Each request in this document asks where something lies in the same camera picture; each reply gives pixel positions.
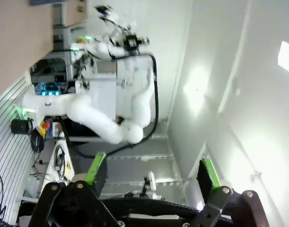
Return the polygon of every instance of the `bolt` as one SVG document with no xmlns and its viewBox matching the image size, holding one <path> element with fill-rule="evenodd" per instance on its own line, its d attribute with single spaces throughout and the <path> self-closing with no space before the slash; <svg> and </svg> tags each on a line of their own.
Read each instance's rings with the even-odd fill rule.
<svg viewBox="0 0 289 227">
<path fill-rule="evenodd" d="M 118 221 L 118 225 L 119 225 L 120 227 L 125 227 L 125 223 L 124 223 L 123 221 Z"/>
<path fill-rule="evenodd" d="M 229 189 L 228 189 L 228 188 L 223 188 L 223 192 L 224 192 L 225 194 L 227 194 L 227 193 L 229 193 Z"/>
<path fill-rule="evenodd" d="M 248 192 L 248 193 L 247 193 L 247 196 L 248 196 L 249 198 L 252 198 L 253 195 L 254 195 L 254 194 L 253 194 L 252 192 Z"/>
</svg>

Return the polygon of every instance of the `white wall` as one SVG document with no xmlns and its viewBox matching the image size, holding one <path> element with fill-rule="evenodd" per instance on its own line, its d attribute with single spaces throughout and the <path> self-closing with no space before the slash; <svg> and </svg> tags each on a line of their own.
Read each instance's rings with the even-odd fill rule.
<svg viewBox="0 0 289 227">
<path fill-rule="evenodd" d="M 169 124 L 184 177 L 206 143 L 225 180 L 238 192 L 259 193 L 271 226 L 289 226 L 289 72 L 278 65 L 282 41 L 289 43 L 289 0 L 194 0 Z"/>
<path fill-rule="evenodd" d="M 184 53 L 187 38 L 187 19 L 189 18 L 191 0 L 89 0 L 88 1 L 88 31 L 91 35 L 101 34 L 108 30 L 104 22 L 97 18 L 98 13 L 94 5 L 108 4 L 120 15 L 122 21 L 135 21 L 135 31 L 138 35 L 147 36 L 150 46 L 144 48 L 154 53 L 158 66 L 158 91 L 159 91 L 159 118 L 167 119 L 176 76 L 178 74 L 181 54 Z M 142 80 L 146 71 L 135 74 L 124 69 L 119 63 L 118 77 L 128 77 L 134 87 L 119 93 L 117 98 L 117 114 L 129 116 L 130 98 L 145 85 Z M 152 99 L 152 116 L 155 116 L 154 102 Z"/>
</svg>

